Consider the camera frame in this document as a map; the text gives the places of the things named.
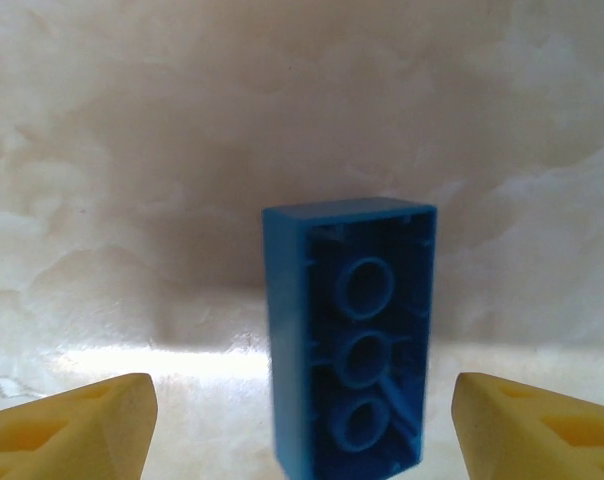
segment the blue lego brick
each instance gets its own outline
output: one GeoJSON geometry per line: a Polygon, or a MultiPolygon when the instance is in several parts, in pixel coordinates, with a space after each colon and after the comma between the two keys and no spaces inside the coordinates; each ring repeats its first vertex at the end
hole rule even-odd
{"type": "Polygon", "coordinates": [[[263,212],[276,455],[291,480],[420,462],[436,209],[388,198],[263,212]]]}

